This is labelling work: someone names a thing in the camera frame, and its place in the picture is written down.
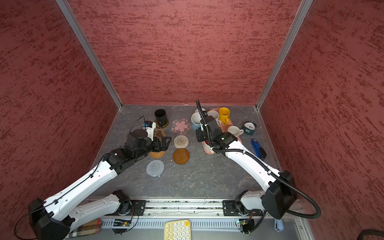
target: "gray table surface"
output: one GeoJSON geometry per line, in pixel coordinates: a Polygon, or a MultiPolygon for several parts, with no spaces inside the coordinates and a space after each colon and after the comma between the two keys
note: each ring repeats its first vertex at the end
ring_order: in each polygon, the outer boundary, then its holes
{"type": "MultiPolygon", "coordinates": [[[[212,109],[222,106],[202,106],[212,109]]],[[[190,153],[189,161],[178,165],[172,160],[173,152],[177,149],[173,139],[178,133],[171,132],[172,121],[186,118],[190,121],[196,106],[172,105],[125,105],[115,121],[110,135],[106,139],[101,153],[119,148],[126,142],[127,134],[132,124],[142,115],[146,120],[154,121],[154,112],[157,109],[167,112],[170,124],[165,128],[166,135],[172,137],[172,142],[165,155],[159,158],[164,165],[164,172],[157,177],[146,173],[148,163],[154,160],[148,156],[125,170],[121,175],[105,183],[92,195],[109,195],[115,190],[123,190],[130,197],[179,197],[179,198],[235,198],[244,190],[261,190],[259,184],[237,163],[222,154],[206,154],[202,143],[196,141],[193,129],[187,131],[189,144],[186,149],[190,153]]],[[[256,113],[253,107],[229,106],[230,119],[235,126],[242,128],[248,120],[256,122],[256,113]]],[[[138,122],[133,129],[140,128],[138,122]]],[[[272,159],[270,149],[263,139],[261,128],[250,136],[240,136],[244,146],[255,153],[250,140],[256,138],[267,152],[266,161],[272,159]]]]}

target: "clock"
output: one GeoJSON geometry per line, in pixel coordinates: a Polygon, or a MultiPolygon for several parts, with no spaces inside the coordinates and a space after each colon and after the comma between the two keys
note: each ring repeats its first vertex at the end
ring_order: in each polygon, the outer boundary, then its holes
{"type": "Polygon", "coordinates": [[[243,126],[244,133],[252,135],[256,130],[256,124],[253,121],[248,121],[244,123],[243,126]]]}

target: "yellow keyboard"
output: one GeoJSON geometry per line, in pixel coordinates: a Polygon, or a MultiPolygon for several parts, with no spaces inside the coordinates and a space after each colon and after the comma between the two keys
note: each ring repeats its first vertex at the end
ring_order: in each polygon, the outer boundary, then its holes
{"type": "Polygon", "coordinates": [[[164,240],[192,240],[191,222],[188,219],[167,222],[164,225],[164,240]]]}

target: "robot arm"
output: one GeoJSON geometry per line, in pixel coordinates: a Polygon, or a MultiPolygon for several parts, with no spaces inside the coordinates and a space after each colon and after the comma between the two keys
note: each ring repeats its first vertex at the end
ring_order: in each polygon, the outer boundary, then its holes
{"type": "Polygon", "coordinates": [[[246,215],[252,209],[265,209],[271,216],[276,219],[281,219],[285,212],[297,199],[296,192],[292,191],[287,186],[277,181],[271,173],[280,175],[291,186],[295,186],[293,176],[285,171],[280,173],[279,170],[262,162],[265,166],[262,167],[252,157],[257,158],[253,153],[241,144],[237,137],[230,132],[222,132],[218,127],[216,120],[212,116],[208,116],[206,111],[201,111],[202,116],[201,125],[202,129],[196,131],[196,138],[198,142],[210,142],[213,150],[218,150],[228,158],[235,161],[243,169],[245,169],[262,187],[262,191],[252,192],[246,191],[235,200],[236,210],[246,215]]]}
{"type": "Polygon", "coordinates": [[[78,204],[150,152],[166,151],[170,137],[162,139],[153,137],[155,127],[154,122],[145,121],[142,129],[128,134],[123,148],[105,154],[97,166],[77,181],[45,201],[41,199],[32,201],[28,206],[29,222],[37,239],[64,239],[75,228],[100,216],[116,211],[128,212],[131,201],[121,190],[86,205],[78,204]]]}

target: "vent grille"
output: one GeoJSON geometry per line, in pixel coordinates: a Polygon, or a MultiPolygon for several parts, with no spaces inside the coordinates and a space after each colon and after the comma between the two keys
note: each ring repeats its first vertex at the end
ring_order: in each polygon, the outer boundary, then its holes
{"type": "MultiPolygon", "coordinates": [[[[102,218],[101,228],[131,228],[129,227],[114,227],[113,226],[113,218],[102,218]]],[[[132,220],[133,224],[135,224],[137,218],[132,220]]],[[[166,222],[174,221],[177,219],[165,219],[165,218],[157,218],[157,219],[142,219],[140,218],[135,228],[151,228],[151,229],[163,229],[166,222]]],[[[190,219],[191,227],[194,230],[198,229],[218,229],[218,230],[235,230],[238,231],[236,226],[236,221],[238,219],[198,219],[193,218],[190,219]]]]}

